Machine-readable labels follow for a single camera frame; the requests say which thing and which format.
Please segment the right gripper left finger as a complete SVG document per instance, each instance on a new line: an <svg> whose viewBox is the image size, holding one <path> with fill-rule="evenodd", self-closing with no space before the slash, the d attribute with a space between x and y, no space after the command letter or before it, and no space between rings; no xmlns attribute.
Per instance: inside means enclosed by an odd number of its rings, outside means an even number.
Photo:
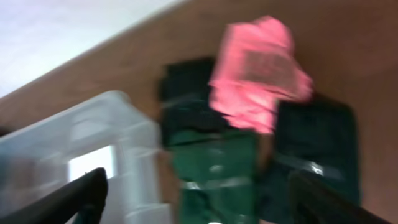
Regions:
<svg viewBox="0 0 398 224"><path fill-rule="evenodd" d="M106 206L108 179L96 168L37 202L1 218L1 224L58 224L74 215L75 223L99 224Z"/></svg>

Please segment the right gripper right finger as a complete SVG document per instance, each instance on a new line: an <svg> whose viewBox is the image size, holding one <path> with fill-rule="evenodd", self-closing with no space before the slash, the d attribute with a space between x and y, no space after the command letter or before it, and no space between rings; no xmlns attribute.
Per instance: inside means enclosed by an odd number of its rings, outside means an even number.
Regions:
<svg viewBox="0 0 398 224"><path fill-rule="evenodd" d="M289 203L295 224L390 224L303 172L289 175Z"/></svg>

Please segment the navy taped garment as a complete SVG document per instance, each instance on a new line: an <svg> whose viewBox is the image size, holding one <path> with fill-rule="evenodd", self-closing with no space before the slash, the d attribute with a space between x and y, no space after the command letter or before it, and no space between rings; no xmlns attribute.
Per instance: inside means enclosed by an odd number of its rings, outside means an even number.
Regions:
<svg viewBox="0 0 398 224"><path fill-rule="evenodd" d="M272 157L259 182L261 220L293 222L288 179L296 170L361 203L357 125L348 105L322 95L279 104Z"/></svg>

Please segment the dark green garment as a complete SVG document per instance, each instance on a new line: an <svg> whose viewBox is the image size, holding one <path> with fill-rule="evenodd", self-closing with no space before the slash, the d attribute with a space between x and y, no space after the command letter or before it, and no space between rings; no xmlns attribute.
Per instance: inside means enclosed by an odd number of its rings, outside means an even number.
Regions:
<svg viewBox="0 0 398 224"><path fill-rule="evenodd" d="M169 139L167 149L179 179L180 223L258 222L255 133L181 131Z"/></svg>

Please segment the black taped garment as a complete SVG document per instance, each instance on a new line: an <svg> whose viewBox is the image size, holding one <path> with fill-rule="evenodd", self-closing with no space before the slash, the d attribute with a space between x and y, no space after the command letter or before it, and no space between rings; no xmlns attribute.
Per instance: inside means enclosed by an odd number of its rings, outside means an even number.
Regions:
<svg viewBox="0 0 398 224"><path fill-rule="evenodd" d="M181 131L217 133L229 129L223 115L210 107L209 81L215 67L213 57L202 57L165 66L159 84L162 143L171 145Z"/></svg>

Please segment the pink printed t-shirt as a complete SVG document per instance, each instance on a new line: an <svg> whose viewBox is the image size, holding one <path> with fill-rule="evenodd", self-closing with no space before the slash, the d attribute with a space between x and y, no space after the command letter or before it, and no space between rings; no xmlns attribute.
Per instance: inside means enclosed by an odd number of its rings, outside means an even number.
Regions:
<svg viewBox="0 0 398 224"><path fill-rule="evenodd" d="M209 84L214 110L261 134L273 133L280 101L305 102L313 92L289 28L271 16L227 26Z"/></svg>

